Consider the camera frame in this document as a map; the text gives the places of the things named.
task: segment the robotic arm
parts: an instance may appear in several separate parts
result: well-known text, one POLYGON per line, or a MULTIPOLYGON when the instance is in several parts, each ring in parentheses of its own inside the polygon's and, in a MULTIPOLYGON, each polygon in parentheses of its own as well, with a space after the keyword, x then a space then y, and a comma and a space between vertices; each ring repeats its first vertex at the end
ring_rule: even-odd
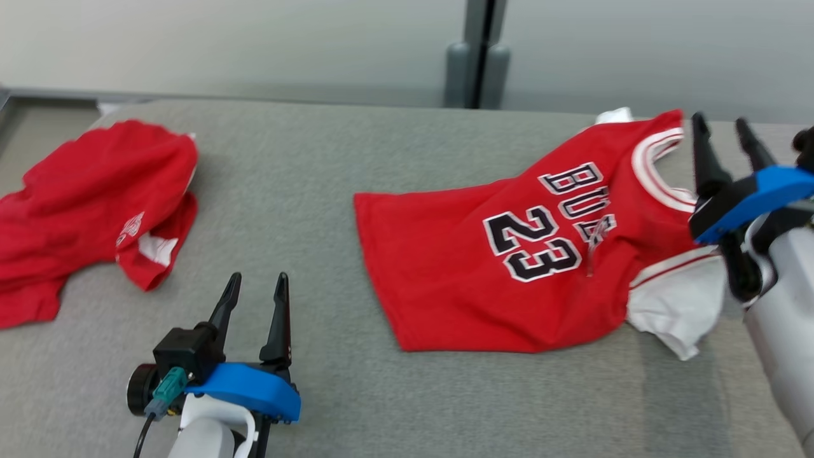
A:
POLYGON ((814 128, 794 137, 800 155, 791 167, 777 165, 738 119, 753 174, 733 181, 712 150, 703 115, 692 121, 699 198, 690 231, 696 242, 719 246, 772 394, 814 458, 814 128))
POLYGON ((193 329, 173 328, 153 350, 155 363, 130 377, 127 404, 146 416, 134 458, 147 430, 164 415, 181 415, 169 458, 263 458, 269 429, 296 423, 301 399, 291 383, 291 324, 288 275, 274 290, 274 317, 259 363, 227 363, 223 353, 241 275, 229 279, 209 321, 193 329), (245 428, 243 436, 236 428, 245 428))

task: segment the red jersey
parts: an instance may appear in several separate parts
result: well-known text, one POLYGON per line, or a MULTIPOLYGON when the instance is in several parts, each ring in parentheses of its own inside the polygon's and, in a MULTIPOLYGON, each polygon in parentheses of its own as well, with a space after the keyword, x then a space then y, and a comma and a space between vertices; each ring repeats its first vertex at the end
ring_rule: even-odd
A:
POLYGON ((57 148, 0 199, 0 328, 51 320, 68 275, 118 261, 141 289, 173 268, 195 220, 187 135, 125 121, 57 148))
POLYGON ((365 264, 401 348, 538 352, 619 327, 645 267, 653 278, 709 256, 690 238, 693 195, 653 165, 681 138, 681 112, 667 112, 591 126, 517 178, 356 194, 365 264))

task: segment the white logo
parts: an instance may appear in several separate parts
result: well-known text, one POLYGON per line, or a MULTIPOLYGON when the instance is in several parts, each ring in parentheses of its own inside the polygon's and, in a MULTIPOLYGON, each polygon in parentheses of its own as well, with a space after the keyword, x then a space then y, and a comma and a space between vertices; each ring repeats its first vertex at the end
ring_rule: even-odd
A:
POLYGON ((137 214, 136 216, 128 219, 125 223, 125 226, 121 228, 121 233, 119 233, 119 237, 116 239, 116 246, 119 246, 121 242, 125 241, 127 236, 135 237, 138 234, 138 228, 142 226, 142 217, 144 216, 144 212, 137 214))

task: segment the teal connector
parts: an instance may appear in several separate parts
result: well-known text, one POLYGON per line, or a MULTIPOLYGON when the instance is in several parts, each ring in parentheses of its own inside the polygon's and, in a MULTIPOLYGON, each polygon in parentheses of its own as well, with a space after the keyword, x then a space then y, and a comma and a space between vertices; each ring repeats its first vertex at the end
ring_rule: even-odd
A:
POLYGON ((170 369, 167 376, 161 379, 158 387, 153 390, 153 399, 147 404, 144 413, 148 416, 153 415, 156 421, 164 418, 169 405, 184 393, 188 382, 189 379, 186 378, 186 372, 183 369, 179 367, 170 369))

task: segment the gray table surface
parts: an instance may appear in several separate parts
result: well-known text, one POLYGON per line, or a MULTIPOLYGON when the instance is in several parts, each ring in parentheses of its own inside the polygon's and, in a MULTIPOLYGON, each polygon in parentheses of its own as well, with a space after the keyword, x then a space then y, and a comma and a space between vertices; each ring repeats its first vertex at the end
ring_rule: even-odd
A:
MULTIPOLYGON (((304 406, 298 425, 272 429, 269 457, 801 456, 731 302, 686 363, 628 325, 538 355, 399 351, 352 194, 514 176, 593 116, 159 101, 98 125, 131 117, 197 134, 198 218, 156 291, 92 266, 71 277, 55 322, 0 332, 1 457, 131 456, 143 423, 125 406, 133 368, 171 327, 206 319, 233 271, 243 290, 225 350, 255 360, 283 270, 304 406)), ((747 173, 731 125, 711 127, 724 163, 747 173)), ((755 129, 791 160, 799 126, 755 129)), ((687 143, 659 169, 691 187, 687 143)), ((166 456, 176 428, 155 424, 142 456, 166 456)))

